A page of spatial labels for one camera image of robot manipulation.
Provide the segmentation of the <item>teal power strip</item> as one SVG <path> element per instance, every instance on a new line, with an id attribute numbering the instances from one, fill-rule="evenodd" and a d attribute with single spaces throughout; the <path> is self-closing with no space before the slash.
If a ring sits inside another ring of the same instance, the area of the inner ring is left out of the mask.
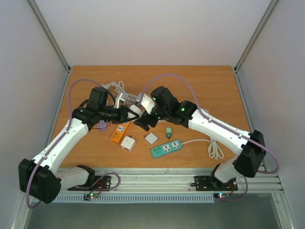
<path id="1" fill-rule="evenodd" d="M 174 140 L 169 143 L 154 147 L 151 149 L 153 158 L 160 158 L 170 153 L 181 150 L 183 147 L 180 140 Z"/>

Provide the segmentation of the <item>green plug adapter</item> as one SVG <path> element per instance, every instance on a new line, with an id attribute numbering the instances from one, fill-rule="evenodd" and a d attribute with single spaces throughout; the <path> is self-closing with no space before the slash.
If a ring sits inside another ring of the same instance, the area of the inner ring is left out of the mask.
<path id="1" fill-rule="evenodd" d="M 168 139 L 172 137 L 172 129 L 170 127 L 166 127 L 166 137 Z"/>

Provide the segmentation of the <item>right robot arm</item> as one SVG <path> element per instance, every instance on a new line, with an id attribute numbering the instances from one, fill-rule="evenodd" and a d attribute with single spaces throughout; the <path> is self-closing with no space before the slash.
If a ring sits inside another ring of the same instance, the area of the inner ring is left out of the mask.
<path id="1" fill-rule="evenodd" d="M 255 177 L 266 155 L 261 132 L 255 130 L 249 133 L 234 128 L 190 101 L 179 102 L 163 86 L 152 91 L 150 96 L 138 95 L 131 110 L 139 115 L 134 123 L 145 131 L 155 127 L 158 120 L 165 120 L 208 135 L 235 153 L 235 157 L 218 164 L 210 174 L 209 181 L 213 190 L 223 188 L 228 181 L 240 175 Z"/>

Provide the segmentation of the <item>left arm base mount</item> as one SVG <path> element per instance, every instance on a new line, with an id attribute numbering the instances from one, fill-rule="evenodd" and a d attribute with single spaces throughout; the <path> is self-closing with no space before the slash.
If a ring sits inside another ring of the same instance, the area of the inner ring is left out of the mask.
<path id="1" fill-rule="evenodd" d="M 91 188 L 84 189 L 84 186 L 82 188 L 79 187 L 71 187 L 68 189 L 68 191 L 93 191 L 93 190 L 100 190 L 101 188 L 108 189 L 110 188 L 111 184 L 111 176 L 105 176 L 101 179 L 99 179 L 101 176 L 95 176 L 95 179 L 98 180 L 98 182 L 92 186 Z"/>

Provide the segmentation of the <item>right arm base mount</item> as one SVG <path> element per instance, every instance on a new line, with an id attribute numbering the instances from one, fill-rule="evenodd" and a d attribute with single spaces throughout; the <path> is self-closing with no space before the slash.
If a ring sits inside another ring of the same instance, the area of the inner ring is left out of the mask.
<path id="1" fill-rule="evenodd" d="M 195 187 L 196 191 L 237 191 L 238 186 L 236 179 L 230 179 L 222 183 L 211 176 L 195 176 L 194 182 L 190 186 Z"/>

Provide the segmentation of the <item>white plug of long strip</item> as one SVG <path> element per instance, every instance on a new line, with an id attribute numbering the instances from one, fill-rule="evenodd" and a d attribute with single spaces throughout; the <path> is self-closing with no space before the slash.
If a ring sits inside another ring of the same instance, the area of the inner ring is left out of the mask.
<path id="1" fill-rule="evenodd" d="M 138 118 L 142 113 L 141 109 L 135 104 L 131 105 L 129 109 L 130 111 L 128 112 L 128 118 Z"/>

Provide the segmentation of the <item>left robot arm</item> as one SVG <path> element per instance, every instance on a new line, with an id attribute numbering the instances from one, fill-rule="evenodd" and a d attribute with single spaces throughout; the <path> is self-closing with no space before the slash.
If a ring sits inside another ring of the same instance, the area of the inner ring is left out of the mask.
<path id="1" fill-rule="evenodd" d="M 95 187 L 98 182 L 95 171 L 87 166 L 78 165 L 64 172 L 58 169 L 74 146 L 100 121 L 121 124 L 140 117 L 138 106 L 120 105 L 120 96 L 114 97 L 114 104 L 109 106 L 108 96 L 112 96 L 109 90 L 94 87 L 89 99 L 73 110 L 67 124 L 53 141 L 32 160 L 20 162 L 19 184 L 26 194 L 28 208 L 34 207 L 30 204 L 30 197 L 48 204 L 62 190 L 72 187 L 90 190 Z"/>

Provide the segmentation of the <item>small white square charger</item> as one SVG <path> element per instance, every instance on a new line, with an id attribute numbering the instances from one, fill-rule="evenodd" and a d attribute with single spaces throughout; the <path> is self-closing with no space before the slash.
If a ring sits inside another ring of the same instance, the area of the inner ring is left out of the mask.
<path id="1" fill-rule="evenodd" d="M 153 145 L 153 144 L 158 140 L 158 137 L 157 137 L 155 134 L 153 134 L 153 133 L 149 133 L 149 134 L 145 137 L 145 140 L 146 140 L 149 144 Z"/>

